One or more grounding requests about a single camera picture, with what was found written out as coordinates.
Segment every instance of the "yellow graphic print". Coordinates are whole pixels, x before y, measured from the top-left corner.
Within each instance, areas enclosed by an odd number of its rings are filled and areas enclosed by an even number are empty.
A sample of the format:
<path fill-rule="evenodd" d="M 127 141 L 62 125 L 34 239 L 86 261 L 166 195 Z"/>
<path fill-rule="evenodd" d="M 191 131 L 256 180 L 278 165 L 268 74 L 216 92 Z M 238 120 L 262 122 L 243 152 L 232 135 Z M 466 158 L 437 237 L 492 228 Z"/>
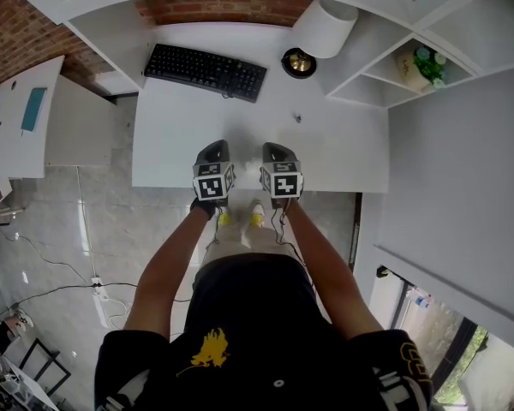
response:
<path fill-rule="evenodd" d="M 197 366 L 210 366 L 212 362 L 214 366 L 222 366 L 229 355 L 225 352 L 229 343 L 226 341 L 223 329 L 218 328 L 218 332 L 212 329 L 204 337 L 204 343 L 198 354 L 195 354 L 190 361 L 192 366 L 185 368 L 177 374 L 177 377 L 189 368 L 196 368 Z"/>
<path fill-rule="evenodd" d="M 412 342 L 405 342 L 400 348 L 400 354 L 402 359 L 408 363 L 409 374 L 415 376 L 419 382 L 432 383 L 419 352 L 417 352 L 417 347 Z"/>

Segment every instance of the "lamp base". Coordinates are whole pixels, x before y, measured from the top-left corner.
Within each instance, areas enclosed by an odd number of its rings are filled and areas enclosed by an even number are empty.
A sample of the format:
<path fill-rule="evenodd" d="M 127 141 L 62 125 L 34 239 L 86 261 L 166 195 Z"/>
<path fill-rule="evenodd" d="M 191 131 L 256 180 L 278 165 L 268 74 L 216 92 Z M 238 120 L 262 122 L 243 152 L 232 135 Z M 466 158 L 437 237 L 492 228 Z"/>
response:
<path fill-rule="evenodd" d="M 289 49 L 282 58 L 282 67 L 289 76 L 296 79 L 307 79 L 316 71 L 316 59 L 301 49 Z"/>

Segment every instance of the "black wristband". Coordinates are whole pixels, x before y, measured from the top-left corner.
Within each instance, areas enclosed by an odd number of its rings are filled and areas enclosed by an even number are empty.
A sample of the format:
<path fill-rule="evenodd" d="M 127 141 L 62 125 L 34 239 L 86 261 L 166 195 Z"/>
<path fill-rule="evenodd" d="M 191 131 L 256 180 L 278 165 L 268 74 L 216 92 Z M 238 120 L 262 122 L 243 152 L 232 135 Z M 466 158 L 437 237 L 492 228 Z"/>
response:
<path fill-rule="evenodd" d="M 215 201 L 200 201 L 198 198 L 194 198 L 194 201 L 192 201 L 192 204 L 190 205 L 190 210 L 195 207 L 199 207 L 205 211 L 207 213 L 207 220 L 209 221 L 215 214 L 217 203 Z"/>

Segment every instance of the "potted plant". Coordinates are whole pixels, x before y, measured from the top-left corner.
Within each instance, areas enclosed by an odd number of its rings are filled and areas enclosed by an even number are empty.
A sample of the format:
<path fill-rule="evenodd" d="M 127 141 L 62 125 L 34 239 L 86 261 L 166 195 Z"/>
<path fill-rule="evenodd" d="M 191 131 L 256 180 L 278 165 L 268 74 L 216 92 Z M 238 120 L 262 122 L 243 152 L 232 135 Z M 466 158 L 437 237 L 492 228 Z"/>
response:
<path fill-rule="evenodd" d="M 397 67 L 405 84 L 418 92 L 432 86 L 445 87 L 445 56 L 426 45 L 397 58 Z"/>

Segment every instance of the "sneaker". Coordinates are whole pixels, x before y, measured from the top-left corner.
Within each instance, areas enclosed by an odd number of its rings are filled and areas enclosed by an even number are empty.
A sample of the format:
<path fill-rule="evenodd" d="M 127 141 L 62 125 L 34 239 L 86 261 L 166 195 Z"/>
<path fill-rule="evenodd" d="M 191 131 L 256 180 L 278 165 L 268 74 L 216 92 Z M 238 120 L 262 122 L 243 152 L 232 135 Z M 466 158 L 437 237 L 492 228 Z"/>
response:
<path fill-rule="evenodd" d="M 34 327 L 33 319 L 31 319 L 25 311 L 23 311 L 21 308 L 17 308 L 14 312 L 14 316 L 19 319 L 19 327 L 22 331 L 25 331 L 27 327 L 25 325 L 29 325 L 31 327 Z"/>
<path fill-rule="evenodd" d="M 249 222 L 250 227 L 263 228 L 265 225 L 265 207 L 260 201 L 255 200 L 253 203 L 253 210 L 251 211 L 251 221 Z"/>
<path fill-rule="evenodd" d="M 219 215 L 218 225 L 219 227 L 224 227 L 225 225 L 232 224 L 232 217 L 230 216 L 230 212 L 228 209 L 223 209 L 223 213 Z"/>

